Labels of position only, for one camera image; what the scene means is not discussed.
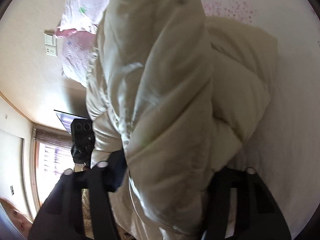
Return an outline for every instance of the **light switch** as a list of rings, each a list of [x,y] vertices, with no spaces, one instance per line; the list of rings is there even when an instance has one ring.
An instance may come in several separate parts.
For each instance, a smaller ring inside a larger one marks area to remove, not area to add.
[[[54,34],[45,33],[44,34],[44,44],[51,45],[51,46],[57,46],[57,40],[54,37]]]

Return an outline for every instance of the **blonde hair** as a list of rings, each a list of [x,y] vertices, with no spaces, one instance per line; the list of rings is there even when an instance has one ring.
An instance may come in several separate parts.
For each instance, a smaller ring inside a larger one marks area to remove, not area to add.
[[[5,211],[7,214],[9,213],[9,210],[16,210],[16,211],[18,211],[20,214],[24,215],[27,219],[29,219],[29,220],[31,221],[31,219],[30,219],[30,217],[29,217],[28,215],[25,215],[25,214],[21,213],[21,212],[19,211],[19,209],[17,209],[17,208],[15,207],[15,205],[13,205],[9,200],[0,197],[0,204],[3,206],[4,211]]]
[[[7,199],[0,197],[0,204],[3,206],[4,211],[6,213],[9,212],[10,209],[17,210],[17,208]]]

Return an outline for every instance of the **wall plate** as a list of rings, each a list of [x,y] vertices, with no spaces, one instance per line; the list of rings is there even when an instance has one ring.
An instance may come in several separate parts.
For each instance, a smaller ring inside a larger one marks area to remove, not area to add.
[[[49,56],[57,56],[57,47],[56,46],[51,46],[51,45],[46,45],[45,46],[45,53]]]
[[[53,33],[44,33],[44,44],[57,46],[57,39]]]

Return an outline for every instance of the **electrical outlet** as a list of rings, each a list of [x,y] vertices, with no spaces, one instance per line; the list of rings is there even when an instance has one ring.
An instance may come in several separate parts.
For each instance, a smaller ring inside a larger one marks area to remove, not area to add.
[[[50,55],[50,56],[57,56],[58,55],[56,46],[46,45],[45,52],[47,55]]]

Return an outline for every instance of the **comforter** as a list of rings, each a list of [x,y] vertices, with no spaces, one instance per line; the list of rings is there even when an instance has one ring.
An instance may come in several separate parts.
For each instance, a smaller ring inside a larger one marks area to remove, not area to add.
[[[87,88],[92,166],[124,148],[110,201],[137,239],[194,239],[206,188],[271,100],[277,41],[200,0],[110,0]]]

